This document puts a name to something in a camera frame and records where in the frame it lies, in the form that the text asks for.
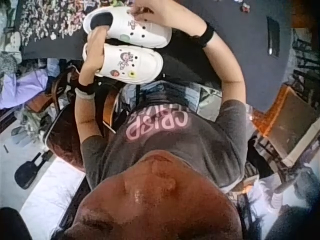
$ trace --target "white floor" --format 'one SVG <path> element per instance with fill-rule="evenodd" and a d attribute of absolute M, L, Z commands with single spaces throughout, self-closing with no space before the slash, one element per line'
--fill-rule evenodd
<path fill-rule="evenodd" d="M 19 211 L 52 163 L 53 158 L 44 164 L 30 188 L 26 190 L 20 188 L 14 178 L 16 170 L 26 161 L 31 161 L 38 152 L 42 152 L 43 146 L 40 143 L 30 143 L 25 147 L 15 145 L 10 137 L 12 129 L 16 127 L 19 127 L 18 121 L 15 121 L 0 134 L 0 207 L 11 207 Z"/>
<path fill-rule="evenodd" d="M 85 174 L 56 158 L 25 201 L 20 214 L 33 240 L 49 240 Z"/>

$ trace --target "bracelet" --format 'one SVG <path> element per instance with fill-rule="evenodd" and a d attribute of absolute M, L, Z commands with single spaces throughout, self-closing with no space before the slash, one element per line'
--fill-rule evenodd
<path fill-rule="evenodd" d="M 88 95 L 86 92 L 79 90 L 78 88 L 74 89 L 75 94 L 77 97 L 85 100 L 92 100 L 95 98 L 96 93 Z"/>

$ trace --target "wrist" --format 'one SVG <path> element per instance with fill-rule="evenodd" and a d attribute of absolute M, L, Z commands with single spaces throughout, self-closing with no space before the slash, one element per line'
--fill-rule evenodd
<path fill-rule="evenodd" d="M 86 64 L 83 64 L 79 76 L 79 84 L 83 86 L 90 85 L 94 82 L 96 70 Z"/>
<path fill-rule="evenodd" d="M 202 36 L 207 29 L 207 23 L 198 15 L 190 10 L 183 11 L 182 21 L 179 30 L 185 32 L 189 36 Z"/>

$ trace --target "white crocs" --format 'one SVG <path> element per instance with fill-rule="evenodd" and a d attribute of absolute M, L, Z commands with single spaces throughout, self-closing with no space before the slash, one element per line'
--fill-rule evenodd
<path fill-rule="evenodd" d="M 108 37 L 118 39 L 145 48 L 164 48 L 171 40 L 172 29 L 151 23 L 137 22 L 129 13 L 129 6 L 105 6 L 90 12 L 83 20 L 83 29 L 88 34 L 92 31 L 91 21 L 94 16 L 102 13 L 112 14 L 113 21 L 108 31 Z"/>
<path fill-rule="evenodd" d="M 82 57 L 87 58 L 87 44 Z M 104 63 L 98 77 L 108 77 L 126 84 L 147 84 L 155 80 L 164 65 L 162 56 L 148 48 L 104 44 Z"/>

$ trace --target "gray t-shirt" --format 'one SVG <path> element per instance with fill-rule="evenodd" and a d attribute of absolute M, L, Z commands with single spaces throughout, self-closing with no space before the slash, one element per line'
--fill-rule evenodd
<path fill-rule="evenodd" d="M 108 145 L 97 135 L 82 143 L 90 187 L 125 171 L 152 150 L 165 150 L 183 159 L 226 193 L 244 176 L 246 106 L 237 100 L 226 101 L 215 122 L 179 104 L 135 111 Z"/>

